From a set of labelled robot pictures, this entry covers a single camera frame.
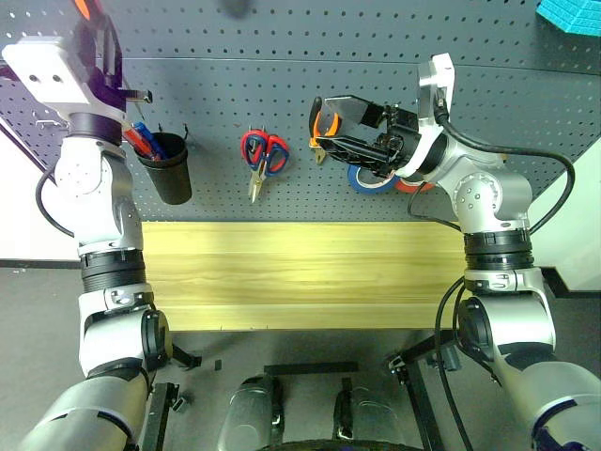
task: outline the scissors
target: scissors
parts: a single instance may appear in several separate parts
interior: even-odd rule
[[[252,170],[248,196],[254,203],[259,196],[263,181],[279,174],[285,168],[290,151],[288,145],[279,136],[253,129],[247,131],[240,139],[240,153]]]
[[[321,104],[321,98],[316,97],[311,106],[311,113],[309,114],[309,132],[311,134],[311,137],[309,138],[309,148],[315,151],[317,164],[322,164],[327,154],[323,147],[319,145],[316,138],[318,136],[335,136],[342,125],[342,118],[339,117],[337,113],[334,113],[334,117],[331,120],[328,129],[324,133],[320,133],[319,120],[321,119]]]

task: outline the black cable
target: black cable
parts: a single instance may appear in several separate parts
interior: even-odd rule
[[[495,381],[499,381],[497,379],[497,377],[495,376],[495,374],[493,373],[492,368],[490,366],[488,366],[487,364],[485,364],[483,361],[476,359],[474,356],[470,355],[465,350],[465,348],[461,344],[461,341],[459,340],[459,334],[458,334],[459,331],[457,328],[457,318],[459,315],[459,304],[461,303],[461,296],[463,296],[463,293],[465,290],[466,290],[466,286],[462,284],[461,288],[457,292],[457,296],[455,298],[455,305],[453,307],[453,339],[454,339],[455,345],[457,346],[457,349],[461,351],[462,354],[464,354],[466,357],[470,358],[470,360],[472,360],[473,362],[475,362],[476,364],[481,366],[486,372],[488,372],[490,374],[490,376]]]
[[[455,423],[457,424],[457,429],[459,430],[459,435],[461,436],[461,440],[463,440],[463,444],[466,446],[468,451],[473,451],[473,447],[471,446],[470,437],[468,437],[468,433],[466,432],[465,427],[463,426],[463,421],[461,421],[461,415],[459,415],[459,410],[455,404],[455,400],[453,399],[453,393],[451,393],[451,387],[449,386],[449,381],[447,380],[447,375],[444,369],[444,362],[442,360],[442,352],[440,350],[440,324],[442,323],[442,312],[444,311],[444,306],[447,304],[447,301],[453,294],[453,292],[463,285],[463,277],[459,277],[450,287],[447,289],[447,292],[442,296],[442,300],[439,304],[439,309],[436,312],[436,321],[434,323],[434,349],[436,351],[436,360],[438,362],[437,367],[439,368],[440,381],[442,382],[442,388],[444,388],[444,394],[447,397],[447,401],[449,402],[449,407],[451,408],[451,413],[453,414],[453,418],[455,419]]]
[[[533,225],[530,229],[530,233],[536,232],[542,226],[544,226],[553,216],[557,213],[565,204],[565,201],[569,197],[570,193],[572,193],[572,189],[574,188],[574,183],[576,181],[576,171],[574,170],[574,166],[572,162],[570,162],[566,157],[562,154],[549,152],[546,150],[539,150],[536,148],[510,148],[507,146],[492,146],[486,143],[482,143],[477,141],[469,136],[466,136],[464,133],[460,132],[455,128],[451,122],[449,122],[449,112],[446,108],[446,104],[441,107],[435,106],[435,114],[436,121],[439,125],[444,128],[444,130],[452,136],[455,140],[463,144],[464,146],[468,146],[469,148],[475,148],[476,150],[480,150],[482,152],[488,153],[506,153],[507,155],[526,155],[531,157],[545,157],[555,160],[565,167],[565,172],[567,175],[567,181],[565,183],[565,188],[563,188],[562,195],[555,202],[555,205],[551,207],[551,209],[543,216],[538,223]]]
[[[420,193],[420,191],[425,186],[425,184],[426,184],[426,182],[423,181],[422,184],[418,187],[418,189],[415,190],[415,192],[409,198],[409,202],[407,203],[407,214],[409,216],[411,216],[412,218],[416,218],[416,219],[419,219],[421,221],[432,221],[434,223],[439,223],[439,224],[442,224],[443,226],[450,227],[450,228],[452,228],[452,229],[457,230],[458,232],[460,232],[461,231],[461,227],[459,227],[459,225],[457,225],[457,224],[453,224],[453,223],[451,223],[449,221],[445,221],[444,219],[433,218],[433,217],[430,217],[430,216],[425,216],[425,215],[422,215],[422,214],[413,213],[411,211],[411,207],[413,206],[413,201],[415,200],[415,197],[417,197],[417,194]]]
[[[60,225],[46,210],[46,208],[44,207],[44,203],[41,200],[41,190],[44,188],[44,184],[46,183],[46,180],[48,179],[48,177],[54,172],[55,166],[56,166],[56,163],[49,164],[48,167],[46,168],[46,170],[44,171],[44,173],[42,174],[42,176],[39,178],[38,185],[36,185],[36,204],[38,204],[39,212],[46,219],[46,221],[48,221],[55,228],[57,228],[58,230],[63,232],[65,235],[69,235],[70,237],[73,238],[75,236],[73,234],[73,232],[64,228],[62,225]]]

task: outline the tape roll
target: tape roll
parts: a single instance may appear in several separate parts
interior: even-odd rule
[[[362,179],[360,173],[362,175],[366,175],[372,180]],[[385,193],[391,190],[395,183],[399,180],[399,177],[396,175],[391,175],[386,179],[377,178],[368,169],[364,169],[353,164],[348,166],[347,175],[350,186],[352,186],[357,193],[362,194]]]
[[[401,193],[413,194],[417,191],[421,184],[421,181],[409,181],[407,179],[399,178],[399,180],[394,184],[394,188],[396,188]],[[422,188],[421,193],[425,193],[426,191],[429,191],[432,188],[434,188],[434,185],[432,183],[426,183],[425,186]]]

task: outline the wooden board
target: wooden board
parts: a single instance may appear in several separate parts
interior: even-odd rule
[[[465,268],[461,234],[429,223],[145,223],[144,236],[179,331],[432,328]]]

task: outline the blue pen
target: blue pen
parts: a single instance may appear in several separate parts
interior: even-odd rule
[[[154,134],[152,134],[150,130],[146,128],[144,122],[136,122],[135,124],[133,124],[133,128],[136,131],[138,131],[144,137],[144,139],[148,141],[155,153],[157,153],[157,155],[161,157],[161,160],[167,160],[167,158],[169,158],[167,157],[165,151],[162,149],[161,145],[157,141],[157,138],[154,137]]]

